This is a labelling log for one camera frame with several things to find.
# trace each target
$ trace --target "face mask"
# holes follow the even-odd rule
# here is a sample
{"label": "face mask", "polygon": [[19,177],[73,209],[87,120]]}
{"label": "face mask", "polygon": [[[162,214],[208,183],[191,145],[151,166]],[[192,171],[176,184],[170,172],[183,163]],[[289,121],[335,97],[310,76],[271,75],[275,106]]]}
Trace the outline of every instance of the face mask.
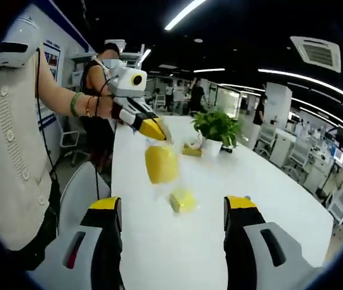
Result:
{"label": "face mask", "polygon": [[119,63],[119,59],[103,59],[103,64],[107,68],[115,68]]}

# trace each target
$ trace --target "green bracelet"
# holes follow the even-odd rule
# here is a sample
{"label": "green bracelet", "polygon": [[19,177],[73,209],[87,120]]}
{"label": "green bracelet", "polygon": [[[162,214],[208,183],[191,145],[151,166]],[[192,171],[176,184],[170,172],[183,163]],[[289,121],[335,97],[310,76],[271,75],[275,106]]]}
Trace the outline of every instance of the green bracelet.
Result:
{"label": "green bracelet", "polygon": [[76,99],[80,96],[83,95],[84,93],[82,92],[77,92],[76,94],[74,94],[74,96],[72,97],[71,100],[71,104],[70,104],[70,109],[71,109],[71,113],[73,116],[78,117],[79,115],[76,113],[75,111],[75,103],[76,103]]}

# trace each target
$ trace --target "black ceiling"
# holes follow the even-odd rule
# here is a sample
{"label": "black ceiling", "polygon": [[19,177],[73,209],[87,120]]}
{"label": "black ceiling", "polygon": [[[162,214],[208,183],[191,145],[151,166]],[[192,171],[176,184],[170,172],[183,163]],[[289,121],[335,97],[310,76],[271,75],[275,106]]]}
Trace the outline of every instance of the black ceiling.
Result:
{"label": "black ceiling", "polygon": [[[81,0],[71,1],[71,5],[68,1],[55,0],[93,47],[105,39],[125,39],[126,51],[137,52],[141,44],[151,48],[151,54],[143,63],[143,69],[148,72],[173,73],[192,79],[192,72],[181,70],[225,68],[224,72],[195,76],[255,88],[262,88],[266,82],[291,82],[343,102],[343,95],[323,86],[257,71],[258,68],[268,68],[301,74],[343,90],[343,4],[317,0],[207,0],[172,31],[165,31],[164,27],[191,1],[84,0],[84,9]],[[304,63],[290,36],[314,37],[338,44],[341,73]],[[197,38],[204,42],[195,43]],[[170,71],[159,68],[160,64],[178,68]],[[338,102],[309,89],[289,87],[293,97],[343,119],[343,106]]]}

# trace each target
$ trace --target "white flower pot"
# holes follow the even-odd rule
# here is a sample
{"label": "white flower pot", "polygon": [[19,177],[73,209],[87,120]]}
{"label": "white flower pot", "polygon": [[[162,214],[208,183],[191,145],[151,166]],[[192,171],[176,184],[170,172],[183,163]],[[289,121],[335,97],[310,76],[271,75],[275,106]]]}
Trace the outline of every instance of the white flower pot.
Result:
{"label": "white flower pot", "polygon": [[207,156],[217,156],[220,153],[222,142],[205,139],[202,142],[201,151]]}

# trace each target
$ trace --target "potted plant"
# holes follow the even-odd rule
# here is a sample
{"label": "potted plant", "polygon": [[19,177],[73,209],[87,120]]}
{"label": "potted plant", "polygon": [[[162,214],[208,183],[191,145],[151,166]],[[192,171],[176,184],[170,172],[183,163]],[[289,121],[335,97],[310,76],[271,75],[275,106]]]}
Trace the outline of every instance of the potted plant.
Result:
{"label": "potted plant", "polygon": [[217,155],[222,144],[233,148],[237,145],[237,137],[241,136],[241,122],[229,117],[224,112],[197,113],[193,120],[194,129],[204,137],[203,151]]}

